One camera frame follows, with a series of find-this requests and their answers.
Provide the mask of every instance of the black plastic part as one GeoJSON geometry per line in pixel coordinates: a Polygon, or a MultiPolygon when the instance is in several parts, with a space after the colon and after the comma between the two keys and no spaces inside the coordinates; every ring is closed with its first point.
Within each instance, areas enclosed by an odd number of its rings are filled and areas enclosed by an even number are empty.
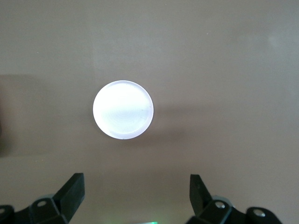
{"type": "Polygon", "coordinates": [[[273,212],[264,208],[251,207],[247,209],[246,215],[252,220],[254,224],[282,224],[273,212]],[[264,212],[265,216],[257,216],[254,213],[254,210],[261,210],[262,212],[264,212]]]}
{"type": "Polygon", "coordinates": [[[224,201],[210,201],[199,216],[199,220],[205,221],[209,224],[224,224],[230,215],[231,207],[224,201]],[[223,208],[216,206],[217,202],[223,203],[223,208]]]}
{"type": "Polygon", "coordinates": [[[13,224],[31,224],[29,207],[16,212],[13,218],[13,224]]]}
{"type": "Polygon", "coordinates": [[[189,219],[186,224],[209,224],[206,221],[199,220],[197,217],[193,216],[189,219]]]}
{"type": "Polygon", "coordinates": [[[74,174],[53,198],[36,200],[16,213],[12,206],[1,205],[0,224],[68,224],[84,194],[84,175],[74,174]]]}
{"type": "Polygon", "coordinates": [[[282,224],[269,210],[252,207],[244,214],[223,200],[213,200],[199,175],[190,176],[190,202],[195,216],[187,224],[282,224]],[[258,216],[254,210],[264,214],[258,216]]]}
{"type": "Polygon", "coordinates": [[[74,174],[53,196],[53,200],[60,213],[69,222],[82,203],[84,195],[84,175],[74,174]]]}
{"type": "Polygon", "coordinates": [[[212,201],[212,196],[199,175],[192,174],[190,176],[189,198],[196,216],[199,216],[203,209],[212,201]]]}
{"type": "Polygon", "coordinates": [[[35,201],[29,207],[29,211],[33,223],[42,223],[45,220],[59,216],[59,211],[52,198],[43,198],[35,201]]]}
{"type": "Polygon", "coordinates": [[[10,205],[0,205],[0,223],[8,224],[14,215],[14,208],[10,205]]]}

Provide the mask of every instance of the screw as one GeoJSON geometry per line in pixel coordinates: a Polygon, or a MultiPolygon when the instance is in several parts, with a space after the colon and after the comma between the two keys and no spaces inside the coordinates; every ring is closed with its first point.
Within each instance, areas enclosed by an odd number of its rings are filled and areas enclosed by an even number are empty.
{"type": "Polygon", "coordinates": [[[217,208],[219,208],[219,209],[223,209],[223,208],[225,208],[225,204],[222,203],[222,202],[216,202],[215,205],[216,205],[217,208]]]}
{"type": "Polygon", "coordinates": [[[259,210],[259,209],[254,209],[253,213],[256,214],[259,217],[265,217],[266,216],[266,214],[262,210],[259,210]]]}

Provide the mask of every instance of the white disc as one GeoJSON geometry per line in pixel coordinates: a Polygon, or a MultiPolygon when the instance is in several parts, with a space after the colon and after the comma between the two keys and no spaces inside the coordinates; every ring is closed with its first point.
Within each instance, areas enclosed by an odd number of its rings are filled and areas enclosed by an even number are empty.
{"type": "Polygon", "coordinates": [[[153,119],[153,102],[144,88],[130,81],[104,86],[94,99],[93,116],[99,128],[116,139],[142,134],[153,119]]]}

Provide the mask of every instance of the dark object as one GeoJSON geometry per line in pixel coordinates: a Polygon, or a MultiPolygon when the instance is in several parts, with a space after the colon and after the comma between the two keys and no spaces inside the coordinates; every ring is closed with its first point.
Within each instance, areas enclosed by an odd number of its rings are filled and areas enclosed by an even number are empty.
{"type": "Polygon", "coordinates": [[[190,177],[190,201],[195,216],[187,224],[282,224],[267,209],[251,207],[243,214],[223,200],[214,200],[199,175],[190,177]]]}
{"type": "Polygon", "coordinates": [[[0,205],[0,224],[68,224],[84,195],[84,175],[74,174],[52,198],[38,199],[19,212],[0,205]]]}

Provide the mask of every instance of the bolt hole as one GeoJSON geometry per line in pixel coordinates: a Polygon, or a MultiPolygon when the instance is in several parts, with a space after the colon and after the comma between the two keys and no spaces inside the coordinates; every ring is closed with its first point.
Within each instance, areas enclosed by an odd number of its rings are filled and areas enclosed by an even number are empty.
{"type": "Polygon", "coordinates": [[[42,206],[44,206],[46,203],[47,203],[46,201],[41,201],[41,202],[37,203],[37,206],[38,206],[38,207],[42,207],[42,206]]]}

